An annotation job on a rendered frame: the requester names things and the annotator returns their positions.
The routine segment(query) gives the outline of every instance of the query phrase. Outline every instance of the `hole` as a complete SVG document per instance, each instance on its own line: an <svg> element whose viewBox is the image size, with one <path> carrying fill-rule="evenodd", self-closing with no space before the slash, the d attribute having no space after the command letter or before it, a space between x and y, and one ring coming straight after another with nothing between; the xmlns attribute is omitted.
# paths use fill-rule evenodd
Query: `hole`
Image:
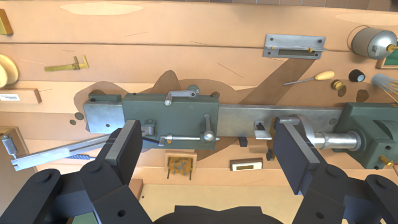
<svg viewBox="0 0 398 224"><path fill-rule="evenodd" d="M318 219L324 219L324 215L322 213L315 213L315 215Z"/></svg>
<svg viewBox="0 0 398 224"><path fill-rule="evenodd" d="M337 119L335 119L335 118L332 118L329 120L330 125L334 125L336 122L337 122Z"/></svg>
<svg viewBox="0 0 398 224"><path fill-rule="evenodd" d="M105 95L105 93L101 90L93 90L89 94L100 94L100 95Z"/></svg>
<svg viewBox="0 0 398 224"><path fill-rule="evenodd" d="M358 90L358 92L356 93L356 101L363 103L365 102L367 99L369 99L369 93L366 90Z"/></svg>
<svg viewBox="0 0 398 224"><path fill-rule="evenodd" d="M214 95L217 95L218 98L220 98L220 93L219 92L212 92L212 94L210 94L211 97L213 97Z"/></svg>
<svg viewBox="0 0 398 224"><path fill-rule="evenodd" d="M342 88L341 90L338 90L338 91L337 91L337 95L338 95L339 97L343 97L343 96L345 95L346 92L347 92L347 87L346 87L346 86L343 86L343 88Z"/></svg>
<svg viewBox="0 0 398 224"><path fill-rule="evenodd" d="M117 216L119 216L119 217L123 217L123 216L125 216L126 215L126 211L125 210L120 210L118 213L117 213Z"/></svg>
<svg viewBox="0 0 398 224"><path fill-rule="evenodd" d="M76 117L76 119L78 120L83 120L84 119L84 115L82 113L77 112L74 117Z"/></svg>

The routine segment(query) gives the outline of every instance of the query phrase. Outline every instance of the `small framed box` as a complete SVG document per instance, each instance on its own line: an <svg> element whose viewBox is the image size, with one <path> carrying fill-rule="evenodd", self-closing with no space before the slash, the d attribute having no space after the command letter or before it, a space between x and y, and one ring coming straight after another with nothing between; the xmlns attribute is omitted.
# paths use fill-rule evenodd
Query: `small framed box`
<svg viewBox="0 0 398 224"><path fill-rule="evenodd" d="M262 169L263 158L230 160L229 168L231 171Z"/></svg>

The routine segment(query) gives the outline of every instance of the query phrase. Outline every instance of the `brass cap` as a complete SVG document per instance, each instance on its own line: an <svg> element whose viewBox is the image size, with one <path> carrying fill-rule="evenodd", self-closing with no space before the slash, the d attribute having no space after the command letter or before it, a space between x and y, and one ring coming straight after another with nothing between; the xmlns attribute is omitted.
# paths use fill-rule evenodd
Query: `brass cap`
<svg viewBox="0 0 398 224"><path fill-rule="evenodd" d="M387 166L388 168L393 167L394 163L393 161L389 160L386 156L381 155L379 156L379 160L382 161L384 163L385 166Z"/></svg>
<svg viewBox="0 0 398 224"><path fill-rule="evenodd" d="M335 90L341 90L344 87L344 83L338 79L332 82L332 88Z"/></svg>

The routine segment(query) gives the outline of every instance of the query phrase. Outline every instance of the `yellow wooden handle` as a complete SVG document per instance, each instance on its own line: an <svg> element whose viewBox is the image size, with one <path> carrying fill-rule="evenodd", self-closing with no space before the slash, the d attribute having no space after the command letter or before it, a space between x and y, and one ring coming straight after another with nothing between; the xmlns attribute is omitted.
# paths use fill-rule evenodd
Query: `yellow wooden handle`
<svg viewBox="0 0 398 224"><path fill-rule="evenodd" d="M317 74L314 78L315 80L327 80L334 77L334 71L324 71Z"/></svg>
<svg viewBox="0 0 398 224"><path fill-rule="evenodd" d="M392 52L396 49L398 49L398 46L395 46L394 44L390 44L387 46L387 51L389 51L389 52Z"/></svg>

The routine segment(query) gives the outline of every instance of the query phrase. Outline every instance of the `long metal bar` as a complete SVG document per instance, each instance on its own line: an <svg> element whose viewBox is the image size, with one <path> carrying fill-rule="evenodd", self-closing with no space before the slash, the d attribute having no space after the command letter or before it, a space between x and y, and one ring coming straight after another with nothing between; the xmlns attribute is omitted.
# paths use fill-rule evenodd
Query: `long metal bar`
<svg viewBox="0 0 398 224"><path fill-rule="evenodd" d="M267 131L272 118L301 114L310 120L314 132L333 133L343 107L266 106L220 104L218 108L218 137L255 137L253 122L263 120Z"/></svg>
<svg viewBox="0 0 398 224"><path fill-rule="evenodd" d="M110 134L102 135L92 139L63 145L49 150L40 151L28 155L13 158L11 163L16 171L34 167L40 164L49 163L58 159L85 153L91 150L102 148L108 140Z"/></svg>

